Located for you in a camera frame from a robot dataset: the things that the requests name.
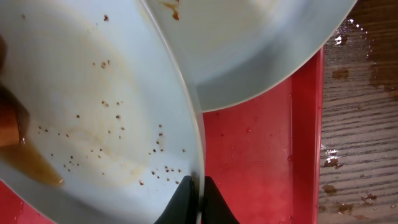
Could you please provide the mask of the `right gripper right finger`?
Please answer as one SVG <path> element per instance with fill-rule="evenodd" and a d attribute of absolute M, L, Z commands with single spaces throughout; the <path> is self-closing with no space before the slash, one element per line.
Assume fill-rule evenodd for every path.
<path fill-rule="evenodd" d="M 213 179 L 205 177 L 202 224 L 239 224 Z"/>

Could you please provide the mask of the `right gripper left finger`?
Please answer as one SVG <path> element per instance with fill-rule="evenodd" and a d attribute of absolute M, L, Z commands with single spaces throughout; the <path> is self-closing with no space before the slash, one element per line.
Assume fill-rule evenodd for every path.
<path fill-rule="evenodd" d="M 155 224 L 196 224 L 196 220 L 195 183 L 186 175 Z"/>

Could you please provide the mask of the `light blue plate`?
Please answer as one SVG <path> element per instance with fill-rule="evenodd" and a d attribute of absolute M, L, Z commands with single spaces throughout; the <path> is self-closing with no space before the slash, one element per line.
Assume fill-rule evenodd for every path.
<path fill-rule="evenodd" d="M 144 1 L 203 111 L 278 85 L 311 59 L 356 0 Z"/>
<path fill-rule="evenodd" d="M 155 223 L 182 179 L 203 195 L 201 119 L 144 1 L 1 2 L 1 81 L 29 114 L 1 179 L 55 223 Z"/>

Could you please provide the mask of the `orange green scrub sponge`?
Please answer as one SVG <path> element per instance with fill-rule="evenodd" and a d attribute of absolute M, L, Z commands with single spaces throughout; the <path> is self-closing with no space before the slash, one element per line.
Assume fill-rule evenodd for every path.
<path fill-rule="evenodd" d="M 1 148 L 25 144 L 29 114 L 1 81 Z"/>

